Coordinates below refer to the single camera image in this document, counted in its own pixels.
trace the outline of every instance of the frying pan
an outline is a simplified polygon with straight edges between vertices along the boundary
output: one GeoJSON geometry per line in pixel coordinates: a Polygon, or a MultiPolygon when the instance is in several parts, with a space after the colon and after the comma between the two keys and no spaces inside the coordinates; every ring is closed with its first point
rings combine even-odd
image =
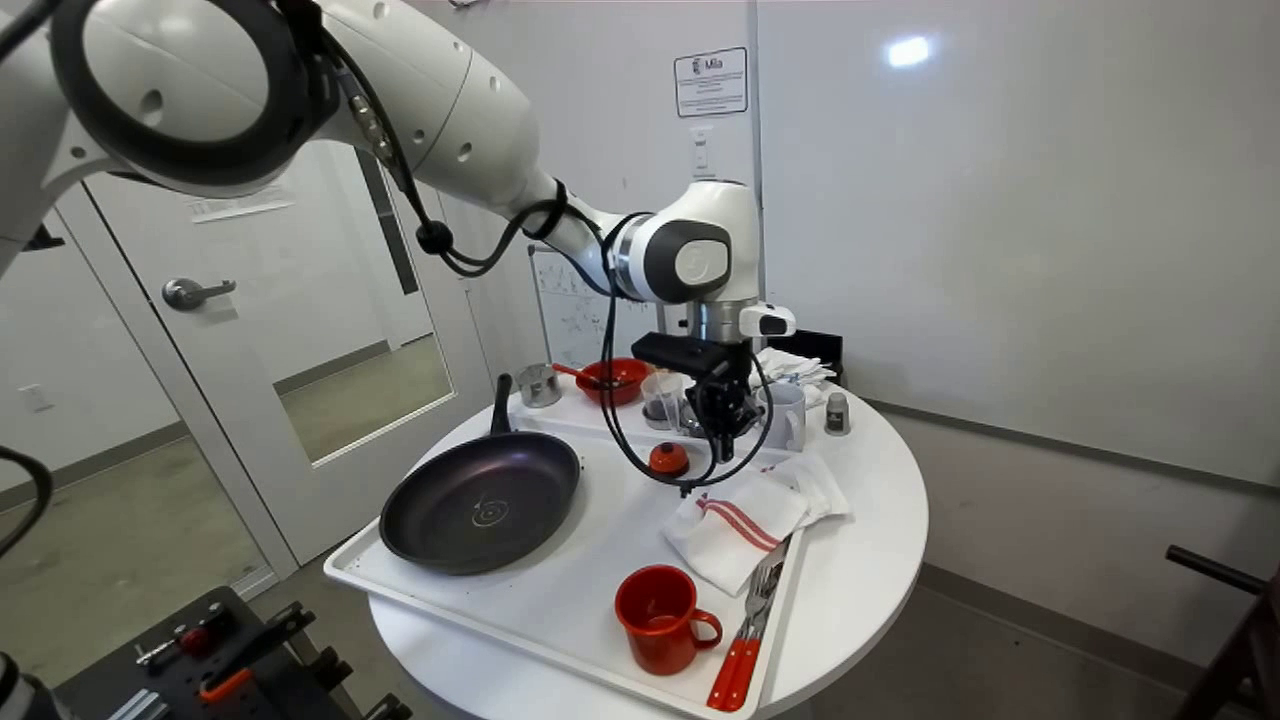
{"type": "Polygon", "coordinates": [[[542,549],[569,514],[576,450],[542,431],[511,431],[511,375],[496,381],[493,429],[434,456],[388,496],[384,542],[444,576],[481,576],[542,549]]]}

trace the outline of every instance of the red cup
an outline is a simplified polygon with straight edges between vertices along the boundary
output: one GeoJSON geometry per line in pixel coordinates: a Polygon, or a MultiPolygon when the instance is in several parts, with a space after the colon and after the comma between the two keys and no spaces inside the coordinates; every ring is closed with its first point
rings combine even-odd
{"type": "Polygon", "coordinates": [[[631,655],[652,676],[676,676],[699,648],[720,644],[720,618],[695,609],[692,576],[674,565],[631,571],[614,601],[631,655]]]}

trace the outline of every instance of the white cloth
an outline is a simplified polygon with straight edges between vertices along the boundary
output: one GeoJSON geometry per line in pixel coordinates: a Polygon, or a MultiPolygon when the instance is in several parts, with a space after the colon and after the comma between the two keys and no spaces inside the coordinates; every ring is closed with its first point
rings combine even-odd
{"type": "Polygon", "coordinates": [[[699,579],[735,596],[751,566],[801,522],[853,514],[826,461],[791,456],[771,472],[745,472],[692,493],[664,522],[664,541],[699,579]]]}

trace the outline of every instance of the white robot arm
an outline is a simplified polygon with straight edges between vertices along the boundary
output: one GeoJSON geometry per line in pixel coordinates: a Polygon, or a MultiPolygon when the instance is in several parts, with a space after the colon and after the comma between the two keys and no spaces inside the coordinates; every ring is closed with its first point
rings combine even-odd
{"type": "MultiPolygon", "coordinates": [[[[319,136],[373,151],[407,197],[424,179],[515,220],[597,293],[679,308],[636,350],[724,381],[699,399],[707,435],[749,421],[749,336],[791,326],[765,310],[745,332],[761,319],[751,189],[692,183],[652,217],[588,206],[542,168],[523,90],[406,0],[58,0],[50,30],[0,60],[0,96],[0,270],[88,172],[249,197],[319,136]]],[[[419,241],[477,267],[442,223],[419,241]]]]}

